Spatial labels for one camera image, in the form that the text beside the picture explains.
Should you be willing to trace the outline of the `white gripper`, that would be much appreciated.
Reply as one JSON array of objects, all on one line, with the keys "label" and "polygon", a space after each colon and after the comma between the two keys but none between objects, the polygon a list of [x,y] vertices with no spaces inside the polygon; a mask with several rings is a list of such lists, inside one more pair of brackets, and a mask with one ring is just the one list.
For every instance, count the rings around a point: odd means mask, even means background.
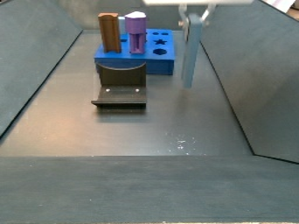
[{"label": "white gripper", "polygon": [[185,15],[187,4],[204,5],[208,4],[205,11],[201,14],[201,23],[209,24],[209,17],[216,9],[215,4],[251,4],[254,0],[143,0],[147,5],[179,5],[179,15],[181,20],[179,26],[185,27],[188,25],[188,18]]}]

